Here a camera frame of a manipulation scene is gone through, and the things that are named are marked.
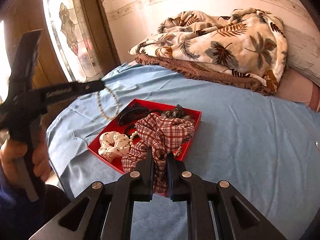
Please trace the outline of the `left hand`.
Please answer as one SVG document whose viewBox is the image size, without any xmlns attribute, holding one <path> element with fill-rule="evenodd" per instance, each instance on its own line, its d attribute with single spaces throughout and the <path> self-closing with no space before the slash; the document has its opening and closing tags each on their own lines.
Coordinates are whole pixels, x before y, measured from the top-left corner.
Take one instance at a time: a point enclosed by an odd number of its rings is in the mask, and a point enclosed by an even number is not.
<svg viewBox="0 0 320 240">
<path fill-rule="evenodd" d="M 39 129 L 39 143 L 32 154 L 34 165 L 33 173 L 37 178 L 46 182 L 51 173 L 49 165 L 48 147 L 46 142 L 46 130 Z M 6 140 L 1 146 L 1 166 L 9 184 L 18 187 L 18 173 L 15 166 L 15 159 L 24 157 L 27 152 L 27 145 L 14 139 Z"/>
</svg>

